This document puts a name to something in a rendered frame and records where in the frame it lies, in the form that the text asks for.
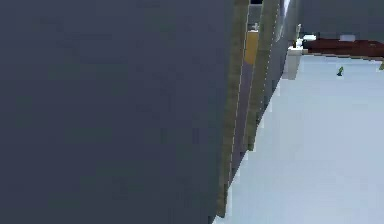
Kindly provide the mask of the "yellow cabinet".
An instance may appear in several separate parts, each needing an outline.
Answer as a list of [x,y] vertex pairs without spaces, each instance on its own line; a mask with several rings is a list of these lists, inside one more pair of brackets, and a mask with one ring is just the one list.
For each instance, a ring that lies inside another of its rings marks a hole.
[[249,31],[246,36],[246,47],[244,61],[248,64],[255,62],[259,33],[257,31]]

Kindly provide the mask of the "white bedside table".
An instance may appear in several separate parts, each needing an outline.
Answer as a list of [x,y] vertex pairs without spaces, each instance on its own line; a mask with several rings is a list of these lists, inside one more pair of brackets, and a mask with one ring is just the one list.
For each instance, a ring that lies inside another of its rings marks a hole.
[[302,55],[303,55],[302,47],[294,48],[290,46],[288,48],[285,63],[284,63],[284,70],[282,74],[283,79],[294,80],[296,78]]

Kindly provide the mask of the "white table lamp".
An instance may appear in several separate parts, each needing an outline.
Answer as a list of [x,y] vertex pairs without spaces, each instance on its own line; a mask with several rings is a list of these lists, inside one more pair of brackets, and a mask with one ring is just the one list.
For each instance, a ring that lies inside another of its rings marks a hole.
[[300,48],[302,46],[302,40],[300,39],[301,24],[296,27],[296,36],[293,42],[294,48]]

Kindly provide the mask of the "white framed window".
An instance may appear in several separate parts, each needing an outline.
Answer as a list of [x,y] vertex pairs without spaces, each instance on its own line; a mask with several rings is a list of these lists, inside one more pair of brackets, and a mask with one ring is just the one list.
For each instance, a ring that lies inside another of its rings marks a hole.
[[284,38],[286,36],[286,33],[288,32],[290,3],[291,3],[291,0],[279,0],[276,27],[275,27],[276,42]]

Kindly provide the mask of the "dark red bed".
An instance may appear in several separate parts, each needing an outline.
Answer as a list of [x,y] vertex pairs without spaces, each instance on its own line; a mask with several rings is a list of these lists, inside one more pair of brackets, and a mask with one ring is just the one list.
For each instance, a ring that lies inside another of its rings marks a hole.
[[319,38],[313,41],[304,41],[302,46],[310,54],[384,60],[384,43],[378,41],[341,41],[338,39]]

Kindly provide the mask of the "olive door frame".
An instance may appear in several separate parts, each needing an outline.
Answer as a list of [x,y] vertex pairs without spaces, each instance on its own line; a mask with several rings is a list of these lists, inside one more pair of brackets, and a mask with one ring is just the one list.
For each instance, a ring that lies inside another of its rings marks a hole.
[[[250,0],[235,0],[231,20],[230,61],[228,89],[224,116],[223,146],[220,164],[219,191],[216,215],[224,218],[227,213],[229,188],[246,152],[244,139],[250,126],[250,108],[253,72],[244,61],[247,21]],[[260,62],[257,55],[263,53],[259,44],[269,40],[277,19],[279,0],[264,0],[261,6],[260,31],[255,62]]]

